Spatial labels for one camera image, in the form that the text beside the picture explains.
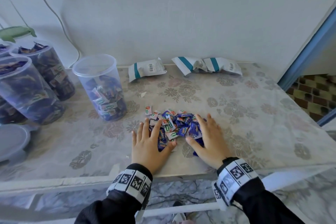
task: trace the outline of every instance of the blue door frame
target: blue door frame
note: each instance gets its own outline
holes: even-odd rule
[[[292,63],[286,73],[281,77],[278,85],[287,91],[295,80],[303,73],[303,71],[316,59],[323,49],[330,43],[332,36],[336,34],[336,8],[326,18],[315,35],[301,51],[296,60]],[[318,125],[324,126],[331,120],[336,118],[336,109],[329,112],[321,120]]]

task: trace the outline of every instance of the black jacket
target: black jacket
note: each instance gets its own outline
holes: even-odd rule
[[[217,173],[235,159],[237,158],[226,159]],[[142,165],[131,164],[127,168],[138,170],[153,180],[152,174]],[[233,199],[243,206],[251,224],[304,224],[280,199],[265,190],[259,178],[243,185]],[[140,209],[141,204],[134,197],[114,189],[103,201],[95,201],[84,208],[75,224],[135,223],[134,215]]]

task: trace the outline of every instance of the packaged bag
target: packaged bag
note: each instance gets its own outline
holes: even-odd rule
[[[165,67],[162,64],[160,58],[143,62],[137,62],[128,67],[129,82],[144,76],[151,76],[165,73],[167,73],[167,71],[165,70]]]
[[[208,72],[207,66],[202,59],[190,57],[176,57],[171,59],[184,75],[193,71],[199,72],[199,69]]]
[[[209,58],[204,59],[204,62],[208,70],[212,72],[219,72],[221,70],[225,70],[230,73],[243,75],[240,66],[234,60],[225,58]]]

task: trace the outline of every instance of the teal stripe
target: teal stripe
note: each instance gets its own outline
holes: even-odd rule
[[[187,59],[185,57],[178,57],[182,63],[190,70],[190,72],[193,71],[193,65],[190,64],[189,61],[187,61]]]
[[[211,63],[213,65],[213,69],[215,70],[215,72],[218,72],[219,71],[219,66],[218,66],[216,58],[210,58],[210,60],[211,60]]]
[[[138,65],[137,65],[137,63],[134,63],[134,75],[135,75],[136,79],[140,78],[140,74],[139,74],[139,71],[138,71]]]

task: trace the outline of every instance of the hand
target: hand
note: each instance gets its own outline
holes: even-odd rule
[[[198,114],[196,118],[201,127],[204,148],[192,137],[186,137],[186,141],[205,163],[218,169],[223,164],[223,159],[233,157],[224,141],[222,129],[209,113],[208,121],[204,121]]]
[[[132,131],[132,163],[146,167],[151,174],[155,174],[168,159],[177,142],[170,142],[163,151],[158,150],[158,137],[162,120],[158,120],[149,136],[149,120],[145,124],[140,122],[138,134]]]

